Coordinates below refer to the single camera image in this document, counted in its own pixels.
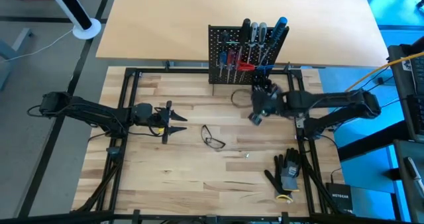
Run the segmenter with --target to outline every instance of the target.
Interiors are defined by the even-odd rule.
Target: glove
[[[292,192],[283,190],[282,179],[280,176],[281,167],[283,165],[283,156],[281,155],[281,160],[278,160],[278,157],[274,156],[274,164],[276,165],[276,173],[274,177],[269,170],[264,171],[265,176],[269,179],[276,190],[276,199],[284,199],[288,203],[291,203],[293,201]]]
[[[299,176],[300,168],[299,152],[294,148],[288,148],[280,174],[283,190],[290,192],[299,191],[296,178]]]

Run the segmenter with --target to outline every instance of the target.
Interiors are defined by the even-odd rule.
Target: tool holder
[[[242,76],[242,71],[236,71],[236,64],[233,63],[231,65],[230,78],[227,83],[228,69],[227,64],[224,65],[221,77],[219,76],[219,53],[222,51],[222,44],[220,42],[221,33],[227,31],[229,34],[229,41],[224,46],[224,51],[228,52],[229,49],[238,52],[240,50],[240,42],[239,42],[239,34],[241,27],[218,27],[209,25],[208,33],[209,33],[209,83],[210,84],[237,84],[237,85],[252,85],[252,78],[254,76],[264,76],[263,70],[255,70],[255,71],[247,71],[244,73],[243,79],[240,80]],[[266,37],[265,37],[265,45],[262,48],[261,56],[264,55],[266,49],[268,48],[268,42],[272,34],[273,27],[267,28]],[[283,32],[283,35],[280,37],[279,41],[275,47],[271,48],[265,57],[262,65],[273,65],[276,62],[278,54],[280,53],[281,47],[283,46],[284,40],[289,32],[289,27]],[[244,44],[242,56],[240,58],[241,62],[247,62],[248,53],[249,53],[248,42]],[[254,41],[254,46],[252,47],[252,52],[250,53],[250,64],[254,64],[255,66],[259,63],[259,46],[258,46],[258,35],[256,35],[256,39]],[[237,78],[234,82],[234,76],[237,72]],[[266,70],[266,77],[270,75],[271,70]]]

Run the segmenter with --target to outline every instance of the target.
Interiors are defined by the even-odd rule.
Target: eyeglasses
[[[214,148],[215,150],[224,148],[226,145],[224,142],[212,138],[211,131],[209,131],[206,125],[201,127],[201,139],[207,146]]]

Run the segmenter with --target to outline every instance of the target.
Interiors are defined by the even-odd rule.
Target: wooden tabletop
[[[367,0],[115,0],[98,58],[208,61],[208,25],[290,32],[277,63],[377,67],[388,52]]]
[[[109,67],[101,104],[117,106],[124,71],[124,67]],[[318,72],[303,73],[306,90],[322,92]],[[188,119],[188,122],[172,121],[172,125],[185,126],[187,130],[174,133],[168,144],[161,144],[156,137],[129,136],[116,212],[132,213],[140,209],[143,214],[153,215],[279,216],[287,211],[290,216],[308,216],[302,174],[297,179],[301,191],[293,195],[291,204],[275,200],[274,188],[264,175],[265,169],[274,173],[274,155],[285,154],[290,147],[297,148],[293,121],[269,117],[255,127],[247,119],[251,108],[238,109],[230,102],[230,94],[240,86],[215,85],[212,95],[213,87],[208,84],[207,76],[143,73],[135,103],[163,107],[167,100],[172,100],[175,112]],[[288,90],[285,75],[271,78]],[[326,113],[326,109],[311,111],[312,116],[318,117]],[[203,143],[202,125],[209,127],[215,139],[227,144],[221,152]],[[148,132],[148,129],[131,127],[131,131]],[[92,135],[99,133],[102,131],[94,129]],[[330,173],[340,168],[336,147],[327,139],[317,140],[316,144],[323,181],[329,182]],[[93,139],[88,144],[73,209],[81,206],[100,183],[108,146],[107,137]],[[335,173],[335,181],[344,182],[340,172]],[[319,211],[317,191],[312,186],[315,208]]]

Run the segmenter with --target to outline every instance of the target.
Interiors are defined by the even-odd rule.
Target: white cable
[[[70,32],[72,32],[72,30],[70,30],[69,32],[67,32],[66,34],[63,34],[62,36],[60,36],[58,39],[56,39],[52,44],[50,44],[50,45],[48,45],[48,46],[45,46],[44,48],[41,48],[40,50],[38,50],[38,51],[36,51],[36,52],[33,52],[33,53],[30,53],[30,54],[25,54],[25,55],[22,55],[22,56],[17,56],[17,57],[15,57],[15,58],[11,58],[11,59],[8,59],[8,60],[4,60],[4,61],[2,61],[2,62],[0,62],[0,64],[2,64],[2,63],[5,63],[5,62],[9,62],[9,61],[11,61],[11,60],[15,60],[15,59],[18,59],[18,58],[23,58],[23,57],[26,57],[26,56],[31,56],[31,55],[34,55],[34,54],[37,54],[37,53],[39,53],[39,52],[41,52],[41,51],[43,51],[43,50],[45,50],[45,49],[47,49],[47,48],[50,48],[51,46],[53,46],[55,43],[57,43],[60,39],[62,39],[63,37],[65,37],[66,35],[68,35]]]

